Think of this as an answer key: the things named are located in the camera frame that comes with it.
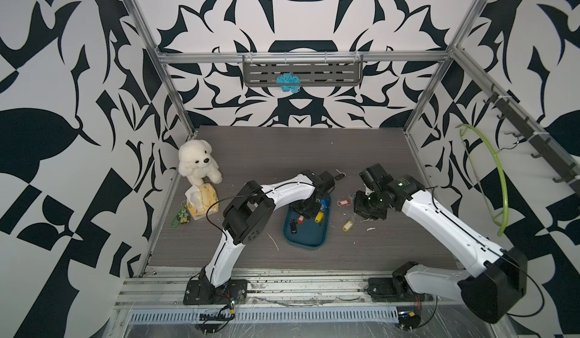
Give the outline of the black tag key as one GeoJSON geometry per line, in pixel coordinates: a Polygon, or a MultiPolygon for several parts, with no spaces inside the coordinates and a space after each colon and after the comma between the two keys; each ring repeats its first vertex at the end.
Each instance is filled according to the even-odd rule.
{"type": "Polygon", "coordinates": [[[347,177],[347,174],[344,172],[341,172],[340,170],[336,170],[336,175],[334,177],[335,181],[340,181],[342,179],[345,179],[347,177]]]}

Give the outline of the yellow white tag key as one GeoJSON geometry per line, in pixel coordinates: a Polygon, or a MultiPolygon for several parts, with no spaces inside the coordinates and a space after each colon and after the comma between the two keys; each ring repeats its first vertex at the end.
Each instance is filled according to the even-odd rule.
{"type": "Polygon", "coordinates": [[[355,225],[355,221],[353,219],[349,219],[342,227],[344,232],[349,232],[353,226],[355,225]]]}

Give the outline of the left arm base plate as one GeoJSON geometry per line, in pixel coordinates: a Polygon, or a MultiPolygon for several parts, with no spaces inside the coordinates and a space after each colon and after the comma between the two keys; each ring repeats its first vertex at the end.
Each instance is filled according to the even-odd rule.
{"type": "Polygon", "coordinates": [[[220,287],[213,288],[204,279],[190,279],[183,298],[185,306],[225,305],[244,303],[248,290],[247,280],[230,280],[220,287]]]}

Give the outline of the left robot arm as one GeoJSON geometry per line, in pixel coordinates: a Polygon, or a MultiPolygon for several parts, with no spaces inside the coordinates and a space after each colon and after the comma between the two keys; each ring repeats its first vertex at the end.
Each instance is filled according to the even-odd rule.
{"type": "Polygon", "coordinates": [[[334,187],[331,173],[317,176],[310,170],[273,185],[247,182],[224,209],[220,244],[199,274],[202,285],[213,291],[229,282],[244,247],[264,232],[276,210],[290,206],[305,219],[314,219],[321,211],[323,198],[334,187]]]}

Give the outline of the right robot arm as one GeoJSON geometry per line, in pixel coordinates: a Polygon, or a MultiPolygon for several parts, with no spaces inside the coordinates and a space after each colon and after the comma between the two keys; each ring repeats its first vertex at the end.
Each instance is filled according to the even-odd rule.
{"type": "Polygon", "coordinates": [[[517,248],[504,249],[476,232],[435,199],[412,176],[394,179],[380,164],[360,173],[366,186],[354,199],[354,211],[385,219],[403,213],[435,237],[462,265],[461,270],[407,262],[388,283],[399,298],[429,294],[462,302],[486,323],[495,324],[526,295],[528,259],[517,248]]]}

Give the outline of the teal plastic storage box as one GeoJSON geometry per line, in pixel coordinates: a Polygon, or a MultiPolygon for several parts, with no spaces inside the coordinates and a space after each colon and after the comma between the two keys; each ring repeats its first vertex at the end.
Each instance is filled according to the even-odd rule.
{"type": "Polygon", "coordinates": [[[329,229],[331,204],[331,196],[326,194],[321,201],[321,217],[313,219],[306,219],[289,207],[282,226],[282,234],[286,241],[308,250],[322,247],[329,229]]]}

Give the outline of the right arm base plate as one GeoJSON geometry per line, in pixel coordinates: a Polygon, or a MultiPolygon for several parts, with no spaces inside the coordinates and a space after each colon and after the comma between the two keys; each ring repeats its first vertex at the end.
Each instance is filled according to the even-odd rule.
{"type": "Polygon", "coordinates": [[[422,296],[413,292],[404,278],[369,278],[366,293],[374,301],[395,301],[417,303],[422,296]]]}

